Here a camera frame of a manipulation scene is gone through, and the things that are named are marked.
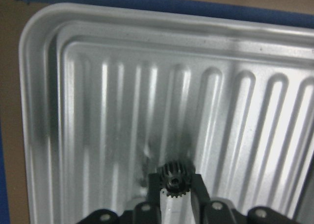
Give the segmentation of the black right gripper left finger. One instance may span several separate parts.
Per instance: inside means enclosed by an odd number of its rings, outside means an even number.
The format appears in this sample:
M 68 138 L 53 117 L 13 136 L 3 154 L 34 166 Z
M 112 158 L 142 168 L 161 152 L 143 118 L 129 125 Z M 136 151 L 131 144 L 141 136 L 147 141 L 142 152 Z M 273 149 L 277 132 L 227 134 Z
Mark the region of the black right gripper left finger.
M 160 177 L 158 173 L 148 175 L 148 202 L 160 204 Z

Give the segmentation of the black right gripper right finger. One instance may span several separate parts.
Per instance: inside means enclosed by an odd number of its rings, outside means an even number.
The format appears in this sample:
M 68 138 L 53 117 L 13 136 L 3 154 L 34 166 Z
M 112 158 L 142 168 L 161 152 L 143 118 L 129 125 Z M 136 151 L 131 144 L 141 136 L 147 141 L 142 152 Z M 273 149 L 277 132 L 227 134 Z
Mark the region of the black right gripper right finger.
M 200 174 L 191 177 L 191 204 L 207 204 L 210 196 Z

